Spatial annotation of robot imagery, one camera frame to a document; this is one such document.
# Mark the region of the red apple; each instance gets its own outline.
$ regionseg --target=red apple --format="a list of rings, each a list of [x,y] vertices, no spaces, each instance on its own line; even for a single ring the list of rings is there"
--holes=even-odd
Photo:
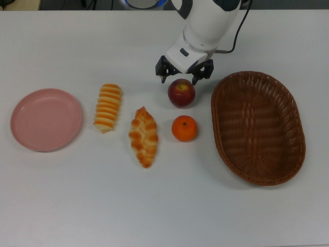
[[[194,100],[195,89],[189,80],[177,79],[170,84],[168,96],[175,106],[185,107]]]

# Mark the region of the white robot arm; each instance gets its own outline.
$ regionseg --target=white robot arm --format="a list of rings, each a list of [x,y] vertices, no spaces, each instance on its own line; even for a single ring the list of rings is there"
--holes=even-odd
[[[183,32],[156,65],[156,75],[162,78],[177,73],[210,78],[213,62],[210,60],[218,43],[231,27],[241,0],[172,0],[177,12],[187,19]]]

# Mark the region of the orange fruit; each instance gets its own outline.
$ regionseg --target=orange fruit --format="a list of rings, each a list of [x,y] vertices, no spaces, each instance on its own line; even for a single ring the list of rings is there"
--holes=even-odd
[[[189,142],[196,137],[197,124],[193,117],[179,116],[171,126],[173,135],[181,142]]]

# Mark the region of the pink plate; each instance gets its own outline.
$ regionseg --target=pink plate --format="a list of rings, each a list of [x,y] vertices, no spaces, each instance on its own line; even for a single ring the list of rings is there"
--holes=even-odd
[[[42,89],[18,103],[11,115],[10,128],[24,147],[49,152],[68,144],[79,132],[81,121],[81,107],[71,94]]]

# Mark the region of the wicker basket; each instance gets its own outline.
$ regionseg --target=wicker basket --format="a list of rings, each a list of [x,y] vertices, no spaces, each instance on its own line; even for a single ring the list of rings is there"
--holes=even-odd
[[[215,142],[225,164],[257,185],[278,185],[300,170],[305,137],[288,89],[261,72],[238,72],[214,89]]]

